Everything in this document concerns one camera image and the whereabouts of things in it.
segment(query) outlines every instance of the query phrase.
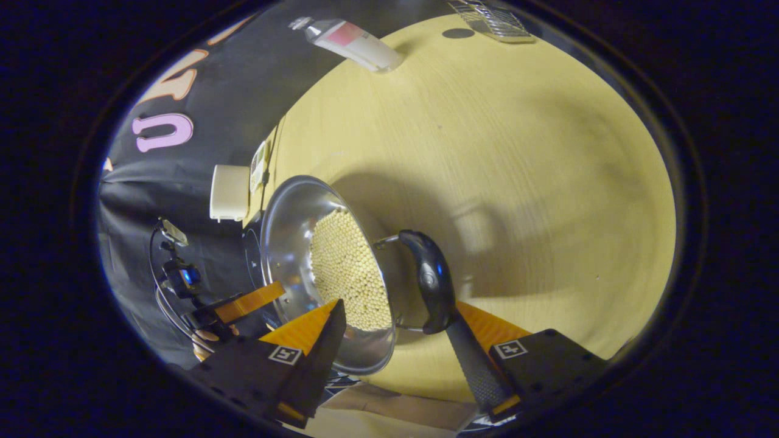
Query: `black cloth backdrop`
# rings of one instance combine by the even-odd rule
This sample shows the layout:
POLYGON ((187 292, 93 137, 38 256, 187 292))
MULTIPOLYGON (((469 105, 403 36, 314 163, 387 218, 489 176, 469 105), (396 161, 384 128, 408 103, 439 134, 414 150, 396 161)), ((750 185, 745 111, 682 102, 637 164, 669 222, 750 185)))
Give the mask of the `black cloth backdrop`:
MULTIPOLYGON (((187 69, 196 71, 184 98, 156 97, 129 111, 108 151, 114 170, 105 170, 100 179, 100 253, 120 309, 165 362, 188 368, 197 359, 191 341, 167 321, 154 299, 147 254, 157 217, 166 217, 187 234, 190 245, 179 254, 199 267, 208 291, 206 300, 253 290, 241 246, 241 224, 217 223, 209 217, 213 167, 248 166, 284 113, 343 61, 287 25, 299 16, 342 18, 383 37, 448 13, 453 10, 439 0, 377 2, 371 8, 350 1, 283 2, 214 45, 203 41, 192 47, 208 55, 171 76, 187 69), (169 113, 192 120, 192 138, 177 146, 141 152, 132 120, 169 113)), ((160 126, 140 135, 153 137, 170 131, 160 126)), ((155 238, 153 250, 157 274, 167 257, 158 249, 160 240, 155 238)), ((241 321, 238 329, 251 334, 262 326, 260 313, 241 321)))

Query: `wooden tabletop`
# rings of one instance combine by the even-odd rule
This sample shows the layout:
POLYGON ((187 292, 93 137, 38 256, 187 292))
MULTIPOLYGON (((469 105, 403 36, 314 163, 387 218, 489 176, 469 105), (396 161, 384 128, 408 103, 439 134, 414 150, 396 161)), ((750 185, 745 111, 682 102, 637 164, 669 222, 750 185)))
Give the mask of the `wooden tabletop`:
MULTIPOLYGON (((345 61, 301 97, 280 123, 265 202, 291 176, 320 178, 388 231, 433 237, 458 299, 607 359, 668 279, 675 210, 660 153, 630 106, 565 52, 442 36, 456 27, 451 15, 399 30, 383 38, 406 55, 398 69, 345 61)), ((248 217, 259 208, 257 191, 248 217)), ((473 400, 445 333, 400 333, 387 367, 364 380, 473 400)))

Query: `black cable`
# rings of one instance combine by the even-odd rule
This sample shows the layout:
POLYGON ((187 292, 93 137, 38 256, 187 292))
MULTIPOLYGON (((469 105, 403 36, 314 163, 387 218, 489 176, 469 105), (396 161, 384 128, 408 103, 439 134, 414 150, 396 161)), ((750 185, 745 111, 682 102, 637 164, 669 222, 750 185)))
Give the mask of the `black cable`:
POLYGON ((480 427, 478 429, 463 429, 460 433, 480 432, 482 430, 492 429, 494 426, 480 427))
POLYGON ((279 128, 281 127, 281 122, 284 120, 284 117, 287 117, 287 115, 285 114, 282 116, 281 120, 276 125, 276 130, 273 131, 273 140, 271 140, 270 147, 268 148, 268 161, 265 164, 265 171, 263 172, 263 191, 259 196, 260 213, 263 212, 263 206, 265 204, 265 187, 268 185, 268 181, 270 180, 270 160, 273 158, 273 151, 276 149, 276 136, 279 133, 279 128))
POLYGON ((351 388, 353 386, 357 386, 358 383, 360 383, 359 380, 355 380, 351 382, 325 382, 325 388, 333 388, 333 389, 351 388))
POLYGON ((151 237, 149 238, 149 270, 151 271, 151 277, 154 279, 154 286, 155 286, 154 294, 155 294, 155 300, 157 301, 157 306, 160 308, 160 311, 162 311, 162 313, 167 317, 167 319, 177 329, 179 329, 179 331, 181 331, 184 334, 184 336, 192 339, 192 342, 194 342, 195 344, 199 345, 200 347, 202 347, 206 351, 210 351, 211 353, 213 353, 213 349, 212 348, 208 347, 205 344, 200 343, 199 341, 194 339, 192 337, 192 335, 194 334, 195 336, 200 338, 200 340, 203 341, 203 342, 206 342, 205 339, 200 337, 200 335, 198 335, 197 333, 194 333, 194 332, 192 334, 187 333, 187 331, 184 330, 184 328, 182 326, 176 324, 176 322, 173 320, 173 317, 162 306, 162 302, 160 301, 160 297, 165 301, 165 304, 167 304, 168 308, 170 308, 171 311, 176 315, 177 319, 179 319, 179 323, 181 323, 182 325, 184 324, 184 322, 181 321, 181 317, 178 316, 177 313, 175 313, 175 311, 173 310, 173 306, 171 306, 170 302, 167 300, 167 297, 165 296, 164 292, 162 291, 162 287, 160 287, 160 282, 157 281, 157 275, 154 273, 154 262, 152 261, 151 254, 152 254, 152 251, 154 250, 154 236, 157 234, 158 231, 159 231, 159 227, 155 225, 154 229, 151 231, 151 237))
POLYGON ((330 377, 329 379, 327 379, 327 381, 331 383, 335 383, 341 379, 346 379, 346 380, 342 380, 340 383, 357 383, 360 381, 360 380, 352 380, 349 378, 349 376, 330 377))

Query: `stainless steel bowl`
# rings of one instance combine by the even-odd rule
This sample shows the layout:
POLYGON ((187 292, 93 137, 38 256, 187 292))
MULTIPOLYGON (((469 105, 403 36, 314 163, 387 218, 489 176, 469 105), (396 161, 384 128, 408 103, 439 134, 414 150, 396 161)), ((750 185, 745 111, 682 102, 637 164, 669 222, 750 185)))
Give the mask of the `stainless steel bowl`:
MULTIPOLYGON (((282 322, 325 304, 314 285, 309 246, 316 222, 333 210, 349 211, 371 247, 389 297, 398 287, 400 264, 392 250, 376 250, 385 237, 378 222, 359 207, 350 208, 326 183, 312 176, 289 178, 271 196, 260 230, 260 264, 265 282, 280 281, 286 293, 274 302, 282 322)), ((390 302, 390 312, 395 306, 390 302)), ((395 327, 364 331, 347 327, 333 368, 353 376, 377 373, 395 347, 395 327)))

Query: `wire rack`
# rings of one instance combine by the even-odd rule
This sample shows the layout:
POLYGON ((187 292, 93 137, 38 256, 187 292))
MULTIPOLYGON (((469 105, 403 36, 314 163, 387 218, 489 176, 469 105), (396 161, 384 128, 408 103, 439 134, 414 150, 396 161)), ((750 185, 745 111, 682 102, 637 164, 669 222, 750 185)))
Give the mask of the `wire rack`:
POLYGON ((508 9, 474 0, 449 0, 449 6, 473 30, 504 43, 531 42, 533 36, 508 9))
POLYGON ((507 422, 510 422, 516 418, 516 415, 512 415, 507 419, 503 419, 499 422, 492 422, 489 419, 489 415, 481 415, 475 418, 468 426, 465 426, 463 430, 460 431, 458 436, 475 436, 476 432, 481 432, 487 429, 492 429, 493 427, 504 425, 507 422))

